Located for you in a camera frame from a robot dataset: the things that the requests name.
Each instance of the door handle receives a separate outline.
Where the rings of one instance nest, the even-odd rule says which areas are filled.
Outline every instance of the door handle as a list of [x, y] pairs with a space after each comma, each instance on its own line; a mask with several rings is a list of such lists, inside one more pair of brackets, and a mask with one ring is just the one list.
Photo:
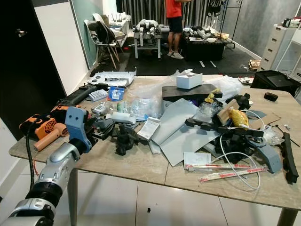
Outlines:
[[24, 35], [27, 34], [27, 31], [22, 31], [20, 28], [18, 28], [16, 31], [15, 31], [16, 35], [19, 36], [19, 38], [23, 37]]

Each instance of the small box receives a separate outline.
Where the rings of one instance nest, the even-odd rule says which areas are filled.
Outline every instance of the small box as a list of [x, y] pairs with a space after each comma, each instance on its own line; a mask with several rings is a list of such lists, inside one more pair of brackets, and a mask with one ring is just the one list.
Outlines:
[[203, 74], [188, 73], [177, 76], [177, 88], [191, 89], [202, 85]]

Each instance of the black shorts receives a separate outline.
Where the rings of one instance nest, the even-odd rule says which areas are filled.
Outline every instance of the black shorts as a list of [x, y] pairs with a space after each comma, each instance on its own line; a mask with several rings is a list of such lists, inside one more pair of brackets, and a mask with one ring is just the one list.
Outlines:
[[169, 32], [174, 32], [174, 33], [183, 32], [181, 16], [168, 18], [168, 22], [169, 22]]

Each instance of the person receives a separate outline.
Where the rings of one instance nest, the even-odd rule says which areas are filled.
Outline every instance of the person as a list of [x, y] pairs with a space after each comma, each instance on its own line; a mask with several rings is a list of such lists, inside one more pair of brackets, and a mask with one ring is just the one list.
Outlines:
[[178, 52], [178, 46], [183, 32], [182, 27], [182, 2], [189, 2], [191, 0], [166, 0], [166, 17], [169, 23], [169, 35], [168, 44], [169, 52], [168, 56], [176, 59], [184, 59]]

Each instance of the red shirt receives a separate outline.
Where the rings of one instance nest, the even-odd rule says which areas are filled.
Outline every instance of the red shirt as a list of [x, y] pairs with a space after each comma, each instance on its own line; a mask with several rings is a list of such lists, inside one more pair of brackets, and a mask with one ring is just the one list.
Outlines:
[[181, 3], [175, 0], [166, 0], [166, 16], [167, 18], [182, 16]]

